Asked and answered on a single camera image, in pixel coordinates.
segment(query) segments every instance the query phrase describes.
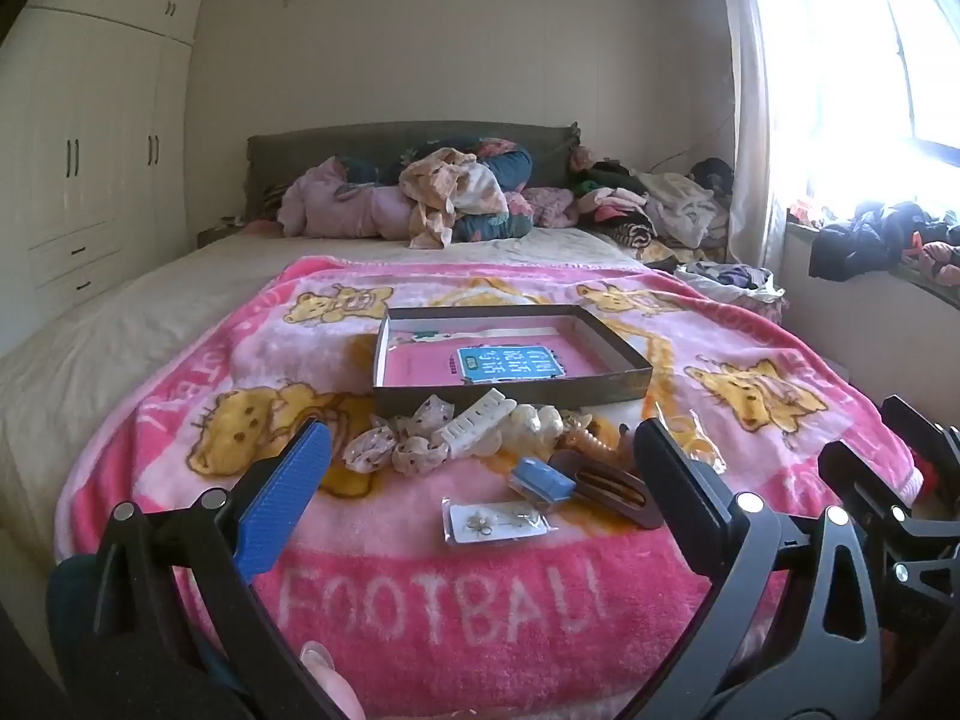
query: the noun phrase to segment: pink blanket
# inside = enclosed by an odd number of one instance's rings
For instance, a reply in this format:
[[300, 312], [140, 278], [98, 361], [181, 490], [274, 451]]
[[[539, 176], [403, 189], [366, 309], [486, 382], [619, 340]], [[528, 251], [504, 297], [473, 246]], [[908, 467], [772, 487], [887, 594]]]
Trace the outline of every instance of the pink blanket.
[[[659, 403], [695, 410], [734, 490], [819, 514], [816, 458], [843, 439], [907, 500], [920, 474], [864, 396], [803, 343], [656, 271], [297, 261], [136, 391], [80, 457], [61, 495], [61, 555], [96, 549], [109, 512], [190, 504], [210, 473], [275, 455], [309, 415], [336, 453], [370, 424], [373, 340], [387, 305], [587, 306], [655, 366], [647, 399], [594, 410], [637, 423]], [[613, 712], [701, 602], [666, 529], [637, 531], [580, 504], [558, 531], [501, 547], [443, 544], [440, 500], [511, 500], [515, 458], [465, 459], [416, 479], [339, 457], [272, 572], [254, 586], [295, 651], [322, 642], [368, 715], [577, 704]], [[187, 605], [203, 624], [193, 590]]]

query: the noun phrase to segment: window frame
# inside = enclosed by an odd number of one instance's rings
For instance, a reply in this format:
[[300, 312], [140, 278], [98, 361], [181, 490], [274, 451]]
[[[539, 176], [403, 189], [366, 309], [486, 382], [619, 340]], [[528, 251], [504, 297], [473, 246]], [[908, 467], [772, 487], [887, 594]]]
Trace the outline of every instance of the window frame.
[[[812, 0], [805, 0], [806, 6], [808, 6], [808, 24], [810, 28], [813, 25], [813, 19], [809, 15], [809, 6]], [[907, 104], [910, 112], [910, 133], [911, 137], [905, 138], [904, 141], [915, 148], [916, 151], [922, 153], [924, 156], [928, 156], [931, 159], [936, 160], [937, 162], [943, 162], [947, 165], [953, 165], [954, 167], [960, 167], [960, 148], [955, 146], [948, 146], [945, 143], [936, 143], [935, 141], [928, 141], [922, 138], [917, 137], [917, 122], [916, 114], [914, 109], [914, 98], [913, 98], [913, 86], [910, 82], [910, 67], [906, 61], [906, 51], [904, 50], [904, 41], [901, 38], [901, 28], [896, 22], [896, 13], [894, 12], [893, 6], [891, 5], [890, 0], [885, 0], [887, 8], [890, 12], [890, 20], [894, 26], [894, 33], [896, 34], [896, 46], [898, 47], [899, 60], [901, 60], [901, 65], [904, 67], [904, 80], [906, 81], [906, 95], [907, 95]], [[824, 93], [823, 87], [817, 82], [817, 131], [819, 132], [820, 128], [823, 126], [824, 120]]]

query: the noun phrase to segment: silver bolt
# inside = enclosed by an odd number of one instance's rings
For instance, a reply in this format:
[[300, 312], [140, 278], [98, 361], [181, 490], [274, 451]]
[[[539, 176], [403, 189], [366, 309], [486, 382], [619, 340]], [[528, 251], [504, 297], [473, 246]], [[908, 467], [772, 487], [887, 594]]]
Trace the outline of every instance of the silver bolt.
[[130, 519], [133, 517], [133, 513], [136, 509], [133, 507], [130, 501], [124, 501], [123, 503], [118, 503], [113, 509], [113, 519], [118, 522], [123, 522], [124, 520]]
[[839, 506], [827, 506], [827, 519], [834, 525], [846, 525], [850, 522], [850, 515]]
[[759, 514], [763, 511], [763, 498], [756, 493], [741, 493], [736, 496], [736, 504], [749, 514]]
[[220, 488], [207, 490], [200, 498], [200, 505], [205, 509], [210, 509], [210, 511], [219, 509], [224, 503], [227, 503], [227, 490], [221, 490]]

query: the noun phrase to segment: bedside table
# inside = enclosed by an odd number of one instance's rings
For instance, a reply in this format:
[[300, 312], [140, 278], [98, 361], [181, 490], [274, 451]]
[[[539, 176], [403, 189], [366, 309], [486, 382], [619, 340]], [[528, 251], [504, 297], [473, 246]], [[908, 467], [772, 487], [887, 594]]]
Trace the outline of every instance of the bedside table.
[[229, 238], [242, 229], [243, 226], [240, 224], [219, 224], [216, 227], [210, 227], [208, 230], [200, 231], [197, 233], [197, 248], [208, 247], [214, 241]]

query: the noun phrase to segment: blue label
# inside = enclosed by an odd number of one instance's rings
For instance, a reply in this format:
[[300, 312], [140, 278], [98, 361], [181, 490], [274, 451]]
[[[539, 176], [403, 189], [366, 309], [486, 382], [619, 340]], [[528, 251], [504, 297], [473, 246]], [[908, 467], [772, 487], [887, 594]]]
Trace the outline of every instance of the blue label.
[[546, 346], [480, 346], [458, 349], [460, 370], [472, 384], [563, 376]]

